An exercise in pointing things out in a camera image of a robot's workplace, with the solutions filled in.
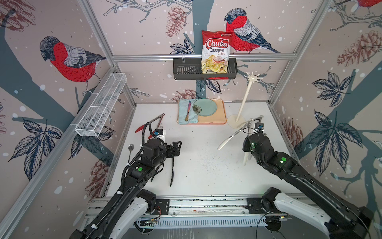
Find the black steel tongs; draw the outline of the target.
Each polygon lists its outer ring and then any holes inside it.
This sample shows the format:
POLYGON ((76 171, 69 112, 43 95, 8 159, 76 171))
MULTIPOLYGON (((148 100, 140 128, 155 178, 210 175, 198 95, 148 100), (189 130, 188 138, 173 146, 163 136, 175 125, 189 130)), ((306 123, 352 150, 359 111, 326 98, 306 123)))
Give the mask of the black steel tongs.
POLYGON ((173 185, 173 181, 174 181, 174 176, 175 176, 175 171, 174 171, 174 166, 175 166, 175 158, 173 157, 172 158, 172 161, 171 161, 171 166, 172 166, 172 174, 171 174, 171 181, 170 181, 170 187, 172 187, 173 185))

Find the red silicone tongs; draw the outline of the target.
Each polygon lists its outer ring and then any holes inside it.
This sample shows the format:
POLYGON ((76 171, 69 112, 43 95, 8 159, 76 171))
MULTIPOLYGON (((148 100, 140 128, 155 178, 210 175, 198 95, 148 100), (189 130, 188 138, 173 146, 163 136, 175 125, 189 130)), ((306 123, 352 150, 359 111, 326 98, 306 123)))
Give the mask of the red silicone tongs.
POLYGON ((148 123, 149 123, 148 126, 146 126, 147 123, 145 123, 144 125, 142 125, 141 127, 139 127, 139 128, 135 131, 135 133, 138 133, 138 132, 144 130, 146 127, 148 127, 148 128, 149 128, 149 129, 148 129, 149 137, 148 137, 147 139, 157 138, 157 137, 154 135, 153 131, 154 131, 155 129, 157 129, 157 128, 162 128, 162 129, 163 129, 163 127, 161 126, 161 122, 162 122, 162 119, 163 119, 164 115, 165 115, 165 114, 163 113, 163 114, 157 116, 156 118, 154 118, 153 120, 149 121, 149 122, 148 122, 148 123), (156 120, 159 120, 159 122, 158 122, 158 124, 157 124, 157 127, 156 127, 156 128, 153 128, 153 127, 152 127, 152 123, 155 122, 156 120))

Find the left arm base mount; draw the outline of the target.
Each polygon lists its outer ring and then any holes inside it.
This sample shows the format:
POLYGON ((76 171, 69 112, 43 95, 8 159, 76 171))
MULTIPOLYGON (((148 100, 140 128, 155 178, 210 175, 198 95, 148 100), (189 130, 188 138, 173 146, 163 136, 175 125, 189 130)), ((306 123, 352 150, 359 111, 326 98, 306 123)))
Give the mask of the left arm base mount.
POLYGON ((148 204, 148 209, 145 212, 144 216, 157 217, 160 215, 168 215, 170 209, 170 200, 169 199, 156 199, 155 204, 148 204))

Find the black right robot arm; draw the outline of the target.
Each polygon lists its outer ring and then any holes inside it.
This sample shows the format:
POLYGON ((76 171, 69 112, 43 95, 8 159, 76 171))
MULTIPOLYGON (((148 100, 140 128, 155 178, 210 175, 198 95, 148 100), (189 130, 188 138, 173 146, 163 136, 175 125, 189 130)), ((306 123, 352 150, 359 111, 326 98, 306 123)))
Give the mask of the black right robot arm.
POLYGON ((262 208, 266 212, 283 212, 295 216, 331 239, 371 237, 371 210, 357 207, 334 194, 309 175, 294 158, 275 151, 263 133, 263 123, 249 123, 248 127, 250 132, 244 139, 243 151, 250 153, 266 171, 291 184, 316 204, 311 206, 270 187, 261 199, 262 208))

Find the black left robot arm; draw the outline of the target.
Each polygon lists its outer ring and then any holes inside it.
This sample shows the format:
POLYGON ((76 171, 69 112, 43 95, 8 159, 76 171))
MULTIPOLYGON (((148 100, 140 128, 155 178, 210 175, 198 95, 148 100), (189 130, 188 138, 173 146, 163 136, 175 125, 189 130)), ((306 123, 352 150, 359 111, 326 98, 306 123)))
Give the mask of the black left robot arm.
POLYGON ((154 211, 156 195, 144 187, 167 158, 180 155, 182 143, 166 144, 160 138, 149 139, 121 176, 120 187, 103 210, 72 239, 120 239, 144 214, 154 211))

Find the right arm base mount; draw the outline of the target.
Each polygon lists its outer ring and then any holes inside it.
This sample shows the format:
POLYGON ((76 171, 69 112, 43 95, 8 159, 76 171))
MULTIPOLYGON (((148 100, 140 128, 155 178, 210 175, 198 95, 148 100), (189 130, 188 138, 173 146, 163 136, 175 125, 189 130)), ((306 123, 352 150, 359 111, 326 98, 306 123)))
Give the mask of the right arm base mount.
POLYGON ((252 197, 246 199, 246 205, 244 209, 247 209, 250 214, 261 213, 280 213, 286 214, 286 212, 280 211, 276 205, 276 196, 281 194, 281 190, 274 187, 270 187, 261 197, 252 197))

